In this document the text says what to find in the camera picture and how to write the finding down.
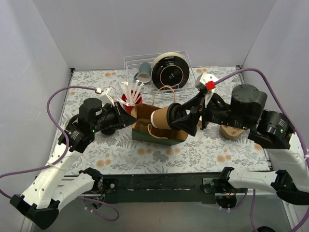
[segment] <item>red cup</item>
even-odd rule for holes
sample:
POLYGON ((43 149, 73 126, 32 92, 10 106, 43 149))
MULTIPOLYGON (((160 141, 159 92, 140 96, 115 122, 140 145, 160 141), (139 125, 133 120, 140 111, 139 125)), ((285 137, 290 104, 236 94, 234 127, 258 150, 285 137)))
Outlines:
MULTIPOLYGON (((125 96, 125 94, 122 95, 121 100, 123 100, 124 102, 127 102, 127 101, 126 101, 126 96, 125 96)), ((138 101, 135 103, 135 105, 138 105, 138 104, 142 104, 142 99, 141 99, 141 97, 140 97, 140 99, 138 99, 138 101)), ((131 114, 131 111, 132 111, 132 109, 133 109, 133 106, 126 106, 126 105, 123 105, 123 107, 124 107, 124 110, 125 110, 128 114, 131 114)))

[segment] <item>black cup lid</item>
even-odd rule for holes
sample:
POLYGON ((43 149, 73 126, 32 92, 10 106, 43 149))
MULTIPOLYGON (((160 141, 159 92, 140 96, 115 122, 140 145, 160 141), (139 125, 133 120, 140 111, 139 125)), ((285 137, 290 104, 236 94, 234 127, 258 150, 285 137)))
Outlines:
POLYGON ((182 88, 189 79, 189 66, 184 59, 168 56, 160 59, 152 71, 152 81, 157 88, 171 86, 182 88))

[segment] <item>gray mug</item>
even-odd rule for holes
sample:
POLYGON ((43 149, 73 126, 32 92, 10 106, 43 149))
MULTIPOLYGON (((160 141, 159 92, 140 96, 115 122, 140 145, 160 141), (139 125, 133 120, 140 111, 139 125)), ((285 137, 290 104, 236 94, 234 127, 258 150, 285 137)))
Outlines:
POLYGON ((140 65, 139 71, 134 75, 134 80, 139 80, 143 83, 150 82, 151 80, 151 65, 147 62, 140 65))

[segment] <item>floral pattern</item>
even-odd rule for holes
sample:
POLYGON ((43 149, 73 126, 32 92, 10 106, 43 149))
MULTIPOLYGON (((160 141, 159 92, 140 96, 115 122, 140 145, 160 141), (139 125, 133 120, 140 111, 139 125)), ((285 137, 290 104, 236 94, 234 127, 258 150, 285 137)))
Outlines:
MULTIPOLYGON (((194 68, 193 72, 195 77, 208 72, 222 78, 235 70, 235 67, 199 67, 194 68)), ((71 85, 102 89, 112 86, 112 97, 116 98, 121 93, 119 83, 125 80, 124 70, 75 71, 71 85)), ((216 93, 229 103, 233 87, 239 84, 240 77, 234 76, 218 85, 216 93)), ((78 113, 83 100, 90 97, 96 97, 96 94, 83 89, 71 89, 68 92, 62 127, 78 113)), ((96 133, 94 142, 71 166, 67 175, 78 175, 80 170, 87 167, 95 168, 103 174, 219 172, 225 166, 255 171, 269 170, 263 149, 248 140, 246 132, 235 140, 229 140, 219 132, 219 125, 210 123, 204 131, 199 130, 195 137, 188 136, 185 142, 174 146, 135 141, 132 140, 131 132, 132 128, 127 127, 111 136, 96 133)))

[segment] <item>gray wall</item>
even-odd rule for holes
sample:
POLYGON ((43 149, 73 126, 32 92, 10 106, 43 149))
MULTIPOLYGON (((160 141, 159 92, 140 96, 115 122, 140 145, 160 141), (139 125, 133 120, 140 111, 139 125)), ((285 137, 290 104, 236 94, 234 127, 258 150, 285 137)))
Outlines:
MULTIPOLYGON (((269 79, 283 107, 309 145, 309 1, 277 0, 252 46, 244 67, 259 68, 269 79)), ((267 91, 255 73, 244 73, 246 83, 267 91)), ((272 97, 268 109, 277 110, 272 97)), ((302 216, 307 207, 297 207, 302 216)), ((303 227, 309 231, 309 222, 303 227)))
MULTIPOLYGON (((32 0, 0 1, 0 173, 44 165, 55 126, 46 101, 67 86, 70 70, 32 0)), ((64 95, 52 103, 58 120, 64 95)), ((37 173, 1 179, 0 188, 20 194, 37 173)), ((20 231, 24 217, 0 196, 0 231, 20 231)))
POLYGON ((276 0, 33 1, 71 68, 120 69, 180 50, 194 67, 242 64, 276 0))

